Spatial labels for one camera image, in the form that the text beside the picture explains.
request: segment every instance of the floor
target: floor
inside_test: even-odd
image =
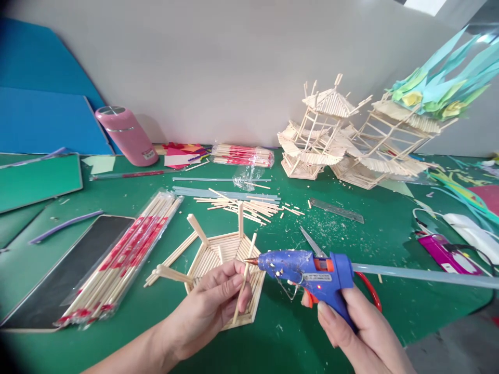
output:
[[[499,299],[407,348],[418,373],[492,374],[499,372]]]

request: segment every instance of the hand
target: hand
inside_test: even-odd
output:
[[[245,264],[238,260],[214,268],[162,322],[161,335],[168,345],[166,350],[173,350],[177,360],[191,357],[212,341],[234,317],[236,307],[239,313],[245,312],[251,300],[249,282],[236,305],[244,268]]]
[[[347,309],[359,332],[355,335],[345,320],[323,301],[317,307],[319,323],[333,347],[340,347],[355,373],[410,373],[412,367],[388,321],[356,287],[344,288]],[[308,306],[304,294],[302,305]]]

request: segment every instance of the green table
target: green table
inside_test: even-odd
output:
[[[276,216],[271,224],[262,227],[245,220],[246,234],[258,233],[257,246],[262,252],[292,248],[310,250],[299,230],[302,225],[326,252],[346,253],[353,262],[439,270],[411,235],[416,228],[411,211],[417,207],[412,199],[381,187],[367,191],[343,184],[334,178],[329,169],[319,174],[316,181],[288,179],[280,165],[282,157],[279,152],[276,152],[276,157],[275,166],[263,175],[263,178],[272,179],[271,183],[267,183],[271,190],[261,192],[279,194],[284,202],[300,207],[306,215],[298,217],[285,213],[283,219]],[[445,157],[436,157],[433,161],[456,168]],[[98,209],[113,215],[135,216],[161,187],[183,185],[236,191],[231,182],[172,183],[172,176],[231,178],[238,171],[236,166],[208,164],[193,171],[163,176],[89,182],[89,168],[82,166],[83,190],[49,204],[8,245],[10,251],[0,255],[2,316],[90,225],[90,221],[77,223],[40,245],[29,246],[28,240],[57,225],[50,217],[57,217],[60,223]],[[149,169],[161,168],[158,163]],[[131,166],[125,158],[118,157],[114,172],[125,171],[139,169]],[[415,198],[435,211],[471,216],[463,205],[441,192],[437,191],[433,198],[427,198],[425,195],[431,191],[428,186],[410,185],[410,189]],[[307,199],[311,197],[358,212],[364,216],[365,224],[317,208],[309,210]],[[79,372],[167,316],[185,297],[183,284],[160,279],[152,287],[144,289],[142,286],[156,265],[192,232],[186,220],[187,214],[196,215],[208,236],[237,229],[236,215],[221,209],[207,211],[207,207],[206,204],[196,204],[192,197],[186,197],[116,315],[110,320],[99,321],[86,331],[70,327],[50,334],[4,335],[23,367],[31,372]],[[3,223],[5,220],[0,217],[0,225]],[[444,225],[440,229],[450,241],[463,243],[451,229]],[[175,262],[173,268],[186,272],[198,247],[199,239]],[[491,291],[485,289],[389,277],[384,277],[383,284],[380,284],[376,276],[367,276],[379,294],[384,315],[404,345],[473,312],[491,297]],[[366,292],[358,279],[356,284]],[[291,303],[279,284],[267,277],[255,322],[222,332],[175,371],[204,372],[203,368],[212,367],[223,373],[247,372],[255,368],[271,373],[350,372],[351,367],[344,355],[329,344],[317,321],[315,309],[302,307],[299,299],[298,296]]]

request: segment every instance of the pink thermos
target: pink thermos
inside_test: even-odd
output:
[[[95,116],[125,157],[135,166],[154,164],[159,156],[134,114],[122,106],[104,106]]]

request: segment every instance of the blue board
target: blue board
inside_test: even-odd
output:
[[[93,111],[105,105],[78,61],[49,28],[1,18],[0,56],[2,87],[86,96]],[[112,140],[111,144],[122,154]]]
[[[104,130],[81,95],[0,87],[0,152],[111,154]]]

